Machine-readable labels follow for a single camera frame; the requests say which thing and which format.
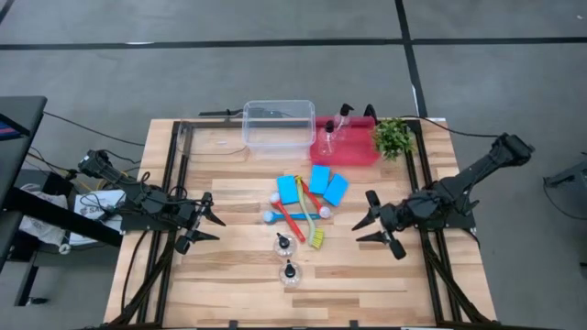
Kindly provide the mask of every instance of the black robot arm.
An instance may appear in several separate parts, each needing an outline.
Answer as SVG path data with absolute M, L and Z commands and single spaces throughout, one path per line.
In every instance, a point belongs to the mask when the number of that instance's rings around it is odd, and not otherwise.
M 376 192 L 366 192 L 369 212 L 352 230 L 363 228 L 380 218 L 383 231 L 357 238 L 357 241 L 382 242 L 389 245 L 397 259 L 405 257 L 405 250 L 393 237 L 393 232 L 409 226 L 446 224 L 449 216 L 467 215 L 478 203 L 469 200 L 469 192 L 475 184 L 497 169 L 526 164 L 532 152 L 534 148 L 518 136 L 504 133 L 493 142 L 492 149 L 485 156 L 467 169 L 454 177 L 432 182 L 429 187 L 412 193 L 398 205 L 387 203 L 382 206 Z
M 218 239 L 216 236 L 197 230 L 202 217 L 225 226 L 212 212 L 214 203 L 210 192 L 205 192 L 200 200 L 170 196 L 160 187 L 144 182 L 149 178 L 148 172 L 140 181 L 137 181 L 115 169 L 104 150 L 88 151 L 78 164 L 78 168 L 81 173 L 104 179 L 124 191 L 127 195 L 127 204 L 130 204 L 138 213 L 162 221 L 172 229 L 186 228 L 185 235 L 180 236 L 175 244 L 175 250 L 181 254 L 187 253 L 191 243 Z

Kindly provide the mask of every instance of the toothbrush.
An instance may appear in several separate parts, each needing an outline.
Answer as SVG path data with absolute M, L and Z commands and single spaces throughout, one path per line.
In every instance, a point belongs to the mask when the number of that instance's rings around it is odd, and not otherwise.
M 303 214 L 303 213 L 300 213 L 300 214 L 290 214 L 290 217 L 293 220 L 305 220 L 305 214 Z M 312 217 L 313 220 L 320 219 L 320 215 L 319 214 L 310 214 L 310 217 Z M 283 219 L 285 219 L 285 215 L 283 215 L 283 214 L 278 214 L 278 213 L 275 213 L 273 211 L 265 211 L 265 213 L 263 213 L 263 221 L 266 224 L 274 224 L 278 220 L 283 220 Z
M 292 229 L 293 233 L 297 236 L 297 239 L 299 239 L 300 242 L 304 243 L 305 242 L 304 234 L 302 234 L 300 227 L 298 227 L 295 224 L 294 220 L 287 213 L 287 210 L 285 210 L 285 207 L 283 207 L 282 201 L 279 197 L 279 193 L 274 192 L 271 195 L 271 198 L 269 201 L 271 202 L 271 205 L 273 205 L 273 207 L 275 207 L 276 209 L 280 210 L 283 213 L 283 215 L 285 216 L 285 222 L 287 222 L 287 225 L 289 225 L 289 227 Z
M 295 182 L 297 186 L 297 195 L 300 200 L 300 205 L 302 206 L 302 210 L 304 211 L 305 217 L 308 220 L 308 224 L 310 226 L 310 240 L 308 240 L 308 245 L 312 248 L 320 248 L 322 247 L 322 242 L 324 240 L 324 229 L 318 228 L 316 229 L 316 224 L 310 214 L 308 214 L 307 209 L 305 208 L 305 199 L 304 199 L 304 188 L 302 188 L 302 177 L 296 176 Z
M 322 206 L 322 204 L 316 199 L 314 194 L 310 192 L 310 189 L 305 184 L 304 180 L 300 179 L 300 183 L 302 183 L 304 193 L 310 198 L 310 201 L 312 201 L 312 204 L 314 204 L 320 216 L 324 219 L 329 218 L 332 215 L 330 209 L 327 206 Z

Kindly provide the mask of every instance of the computer monitor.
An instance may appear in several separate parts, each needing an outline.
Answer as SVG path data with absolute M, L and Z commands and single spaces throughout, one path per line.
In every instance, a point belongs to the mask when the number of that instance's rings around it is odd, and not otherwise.
M 0 141 L 29 136 L 30 131 L 28 129 L 22 127 L 19 123 L 7 116 L 0 114 Z

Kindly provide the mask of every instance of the clear plastic bottle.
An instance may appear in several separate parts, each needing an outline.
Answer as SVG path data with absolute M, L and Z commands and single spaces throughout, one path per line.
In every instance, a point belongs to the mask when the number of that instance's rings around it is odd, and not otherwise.
M 287 259 L 287 263 L 279 268 L 279 279 L 286 288 L 295 288 L 302 279 L 302 269 L 298 264 Z
M 347 138 L 347 133 L 350 127 L 349 111 L 355 110 L 348 104 L 343 104 L 340 107 L 340 112 L 334 116 L 334 139 L 344 140 Z
M 277 233 L 277 239 L 273 242 L 273 251 L 280 257 L 290 257 L 296 250 L 297 245 L 293 237 L 287 234 Z
M 330 156 L 334 153 L 334 122 L 328 120 L 318 134 L 318 153 L 322 156 Z

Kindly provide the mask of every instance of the blue handle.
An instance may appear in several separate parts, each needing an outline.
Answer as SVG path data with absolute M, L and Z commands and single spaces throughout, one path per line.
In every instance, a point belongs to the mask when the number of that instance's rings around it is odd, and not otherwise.
M 305 220 L 305 214 L 290 214 L 290 217 L 293 220 Z M 310 217 L 312 218 L 312 220 L 318 220 L 320 218 L 320 215 L 319 214 L 310 214 Z M 283 220 L 283 219 L 285 219 L 285 215 L 278 214 L 278 213 L 273 214 L 273 220 Z

